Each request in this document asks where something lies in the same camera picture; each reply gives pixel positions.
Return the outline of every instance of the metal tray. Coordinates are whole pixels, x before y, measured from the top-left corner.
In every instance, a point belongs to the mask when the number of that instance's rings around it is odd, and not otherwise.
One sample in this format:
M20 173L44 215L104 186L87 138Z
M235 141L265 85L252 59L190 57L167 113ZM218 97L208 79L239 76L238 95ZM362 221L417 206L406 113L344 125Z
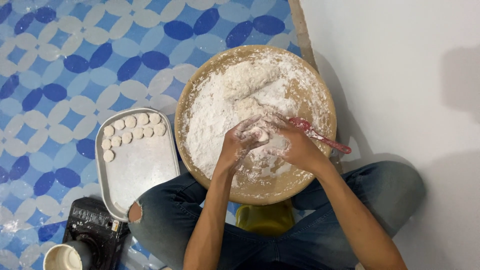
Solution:
M158 113L162 123L167 126L165 134L140 140L132 139L129 144L112 147L115 159L105 162L102 141L106 137L103 129L116 120L142 112ZM133 129L125 127L123 130L115 130L114 135L121 136ZM103 201L112 217L120 221L128 221L128 209L141 194L180 175L170 121L161 111L148 107L123 110L108 118L96 135L95 159Z

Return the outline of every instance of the red spoon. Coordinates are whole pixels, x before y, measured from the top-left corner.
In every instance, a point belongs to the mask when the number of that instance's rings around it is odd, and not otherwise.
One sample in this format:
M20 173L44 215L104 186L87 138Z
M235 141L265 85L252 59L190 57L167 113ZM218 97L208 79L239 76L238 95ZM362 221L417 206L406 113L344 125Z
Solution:
M303 130L305 134L310 137L317 139L323 143L328 144L329 146L338 149L338 151L345 153L345 154L350 154L352 152L352 149L346 145L340 144L336 141L332 141L328 138L325 138L318 134L307 120L300 118L300 117L292 117L288 120L290 123L292 123L294 126L296 126L298 129Z

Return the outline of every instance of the person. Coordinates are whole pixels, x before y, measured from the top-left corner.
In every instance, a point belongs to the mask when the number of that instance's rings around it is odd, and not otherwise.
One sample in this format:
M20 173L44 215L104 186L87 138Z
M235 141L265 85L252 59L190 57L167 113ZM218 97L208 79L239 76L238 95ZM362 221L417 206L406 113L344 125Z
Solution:
M314 212L280 237L225 224L236 168L260 145L257 135L244 131L258 119L225 134L208 190L186 173L138 198L129 227L140 244L173 270L337 270L354 269L358 262L366 270L406 269L391 238L425 196L419 174L383 161L340 175L304 132L277 116L268 123L290 145L266 151L316 176L291 199L296 209Z

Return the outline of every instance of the blue jeans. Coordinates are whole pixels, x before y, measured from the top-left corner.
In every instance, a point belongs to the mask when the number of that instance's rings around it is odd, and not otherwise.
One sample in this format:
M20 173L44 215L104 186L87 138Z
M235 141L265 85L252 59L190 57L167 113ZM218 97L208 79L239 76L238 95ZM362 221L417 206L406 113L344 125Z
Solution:
M419 174L393 161L342 175L360 201L393 237L425 197ZM202 212L207 190L183 174L138 199L142 217L130 223L135 238L173 270L182 269L188 240ZM265 237L225 224L218 269L283 262L301 269L352 269L358 263L325 191L317 180L292 198L299 210L315 210L280 237Z

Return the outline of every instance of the floor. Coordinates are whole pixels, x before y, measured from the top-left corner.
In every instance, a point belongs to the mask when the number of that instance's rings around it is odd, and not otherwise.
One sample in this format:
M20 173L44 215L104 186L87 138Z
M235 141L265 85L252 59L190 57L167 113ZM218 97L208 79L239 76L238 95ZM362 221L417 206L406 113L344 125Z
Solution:
M106 118L151 106L173 122L193 72L249 44L300 55L287 1L0 0L0 269L42 269L72 201L99 196ZM162 267L133 239L120 268Z

